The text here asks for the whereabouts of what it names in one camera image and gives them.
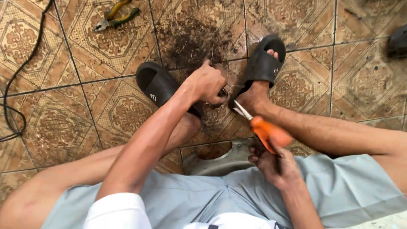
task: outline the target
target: hand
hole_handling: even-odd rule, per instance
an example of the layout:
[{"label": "hand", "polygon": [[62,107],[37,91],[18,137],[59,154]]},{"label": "hand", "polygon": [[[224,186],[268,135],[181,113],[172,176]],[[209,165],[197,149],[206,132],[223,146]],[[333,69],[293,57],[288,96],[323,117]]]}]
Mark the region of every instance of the hand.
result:
[{"label": "hand", "polygon": [[280,191],[303,182],[293,154],[278,146],[275,148],[277,152],[272,154],[259,141],[256,141],[250,148],[253,155],[249,156],[249,161],[255,164],[264,177]]},{"label": "hand", "polygon": [[218,92],[226,86],[226,79],[220,70],[209,64],[210,60],[206,59],[203,65],[183,82],[182,86],[185,87],[185,90],[192,90],[197,96],[197,100],[213,105],[224,103],[227,97],[219,97]]}]

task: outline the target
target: black slide sandal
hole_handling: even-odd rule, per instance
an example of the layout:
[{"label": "black slide sandal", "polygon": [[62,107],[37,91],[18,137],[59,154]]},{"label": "black slide sandal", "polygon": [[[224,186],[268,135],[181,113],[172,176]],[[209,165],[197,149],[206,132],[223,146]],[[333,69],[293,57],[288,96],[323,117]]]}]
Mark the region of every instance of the black slide sandal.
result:
[{"label": "black slide sandal", "polygon": [[[278,59],[267,53],[273,49],[278,53]],[[234,100],[242,93],[246,92],[254,80],[265,80],[270,82],[269,88],[274,86],[274,80],[280,71],[285,60],[285,45],[277,35],[264,37],[250,56],[243,77],[239,82],[237,90],[233,92],[229,99],[229,108],[235,107]]]},{"label": "black slide sandal", "polygon": [[[144,62],[138,67],[136,82],[141,91],[159,108],[175,94],[180,86],[164,67],[153,62]],[[196,104],[189,108],[188,113],[199,119],[203,114],[202,109]]]}]

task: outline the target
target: logo on sandal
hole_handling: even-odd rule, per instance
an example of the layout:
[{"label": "logo on sandal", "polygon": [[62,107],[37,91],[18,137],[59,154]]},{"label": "logo on sandal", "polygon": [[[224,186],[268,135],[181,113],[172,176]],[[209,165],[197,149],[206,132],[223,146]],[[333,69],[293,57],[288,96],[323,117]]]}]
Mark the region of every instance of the logo on sandal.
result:
[{"label": "logo on sandal", "polygon": [[154,102],[155,102],[155,100],[156,100],[156,97],[155,97],[155,95],[153,95],[153,94],[150,94],[150,97],[154,100]]}]

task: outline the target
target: scissors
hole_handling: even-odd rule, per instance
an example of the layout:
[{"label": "scissors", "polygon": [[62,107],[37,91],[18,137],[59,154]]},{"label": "scissors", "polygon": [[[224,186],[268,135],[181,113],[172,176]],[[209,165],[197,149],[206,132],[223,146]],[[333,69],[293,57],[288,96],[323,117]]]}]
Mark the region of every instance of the scissors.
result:
[{"label": "scissors", "polygon": [[250,121],[252,131],[259,137],[261,143],[263,143],[268,151],[273,154],[276,154],[275,152],[277,151],[273,143],[269,141],[270,138],[272,138],[274,143],[280,147],[286,147],[291,144],[292,137],[287,131],[279,126],[264,121],[260,116],[253,117],[236,100],[234,103],[237,107],[233,109]]},{"label": "scissors", "polygon": [[116,3],[110,10],[105,12],[105,18],[96,24],[96,26],[93,28],[93,31],[100,32],[110,26],[117,29],[119,25],[128,22],[135,16],[137,16],[140,13],[140,10],[139,8],[134,8],[128,15],[118,19],[113,19],[117,11],[119,11],[120,8],[122,8],[124,5],[129,4],[130,2],[131,0],[120,0],[118,3]]}]

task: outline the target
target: light blue shorts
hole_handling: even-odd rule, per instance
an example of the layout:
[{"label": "light blue shorts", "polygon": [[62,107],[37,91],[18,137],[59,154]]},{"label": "light blue shorts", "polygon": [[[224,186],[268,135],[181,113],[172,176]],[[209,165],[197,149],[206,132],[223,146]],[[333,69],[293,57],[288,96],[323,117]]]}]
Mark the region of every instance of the light blue shorts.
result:
[{"label": "light blue shorts", "polygon": [[[295,157],[325,227],[348,227],[407,210],[407,198],[369,155]],[[42,229],[79,229],[101,184],[64,192]],[[279,190],[255,167],[223,177],[152,171],[141,192],[154,229],[181,229],[225,212],[276,220],[293,228]]]}]

